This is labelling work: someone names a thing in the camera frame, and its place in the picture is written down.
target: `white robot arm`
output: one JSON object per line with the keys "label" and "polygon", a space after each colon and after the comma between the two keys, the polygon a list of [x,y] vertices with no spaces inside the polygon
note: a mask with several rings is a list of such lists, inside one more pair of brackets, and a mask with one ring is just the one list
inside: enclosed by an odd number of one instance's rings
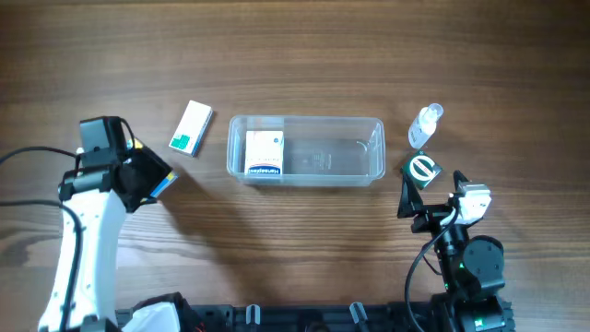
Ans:
{"label": "white robot arm", "polygon": [[[64,237],[47,308],[39,331],[118,331],[115,318],[115,268],[119,232],[127,213],[146,202],[171,172],[149,148],[137,148],[130,132],[127,148],[118,117],[80,124],[86,152],[60,185],[60,200],[76,217],[64,212]],[[178,331],[170,303],[142,308],[125,332]]]}

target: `spray bottle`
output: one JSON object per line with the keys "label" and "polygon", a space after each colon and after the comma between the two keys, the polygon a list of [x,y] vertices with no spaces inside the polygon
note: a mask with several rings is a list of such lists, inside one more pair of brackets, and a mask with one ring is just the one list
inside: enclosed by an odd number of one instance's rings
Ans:
{"label": "spray bottle", "polygon": [[443,116],[444,109],[437,103],[424,107],[407,131],[412,148],[422,148],[436,130],[436,122]]}

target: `transparent plastic container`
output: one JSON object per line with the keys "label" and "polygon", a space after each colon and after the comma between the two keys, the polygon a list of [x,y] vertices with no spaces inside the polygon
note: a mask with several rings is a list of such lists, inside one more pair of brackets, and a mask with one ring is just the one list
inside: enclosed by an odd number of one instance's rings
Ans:
{"label": "transparent plastic container", "polygon": [[[251,130],[283,132],[281,174],[244,172]],[[384,124],[364,117],[237,115],[230,121],[228,172],[245,184],[366,186],[385,174]]]}

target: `wood grain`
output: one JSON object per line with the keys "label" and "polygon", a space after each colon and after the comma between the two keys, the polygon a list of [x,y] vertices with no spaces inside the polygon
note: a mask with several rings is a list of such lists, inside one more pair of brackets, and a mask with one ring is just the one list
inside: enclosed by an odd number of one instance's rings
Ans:
{"label": "wood grain", "polygon": [[[472,232],[504,244],[501,294],[518,329],[587,329],[587,2],[51,2],[0,6],[0,153],[75,150],[80,120],[119,115],[183,173],[123,227],[118,307],[171,291],[195,304],[401,301],[427,237],[395,218],[395,168],[413,117],[436,101],[446,112],[427,151],[446,172],[426,201],[444,199],[455,169],[487,183],[492,207]],[[216,112],[195,159],[167,148],[189,100]],[[236,114],[379,117],[387,173],[360,189],[237,184],[225,169]],[[56,197],[72,166],[16,157],[0,168],[0,198]],[[0,330],[35,329],[60,213],[0,219]],[[420,265],[413,298],[442,290]]]}

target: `black mount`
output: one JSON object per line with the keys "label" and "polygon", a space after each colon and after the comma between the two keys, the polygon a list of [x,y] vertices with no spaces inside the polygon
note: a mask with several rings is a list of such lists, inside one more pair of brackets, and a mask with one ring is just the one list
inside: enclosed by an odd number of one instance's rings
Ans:
{"label": "black mount", "polygon": [[[444,331],[435,316],[435,303],[413,302],[414,315],[429,332]],[[511,304],[503,302],[502,310],[507,326],[503,331],[513,331]],[[363,332],[363,326],[355,324],[348,306],[276,306],[262,307],[259,325],[247,323],[247,308],[231,305],[194,305],[192,309],[202,318],[206,332]],[[364,306],[367,316],[364,330],[369,332],[412,332],[407,320],[406,306],[402,302]],[[117,322],[123,328],[131,320],[132,310],[118,310]]]}
{"label": "black mount", "polygon": [[171,167],[148,147],[128,148],[122,123],[126,124],[118,116],[80,123],[84,153],[77,155],[76,168],[64,174],[61,201],[88,190],[114,190],[127,212],[132,213],[145,199],[153,200],[150,194]]}

